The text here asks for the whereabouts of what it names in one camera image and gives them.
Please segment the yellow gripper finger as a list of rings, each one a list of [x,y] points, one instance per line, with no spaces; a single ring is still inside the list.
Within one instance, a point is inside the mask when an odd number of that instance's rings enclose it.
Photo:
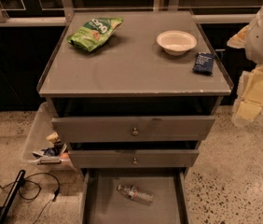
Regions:
[[[244,49],[247,31],[248,26],[244,26],[237,34],[228,40],[227,45],[234,49]]]
[[[263,108],[263,65],[251,72],[243,72],[232,108],[232,122],[247,126],[261,114]]]

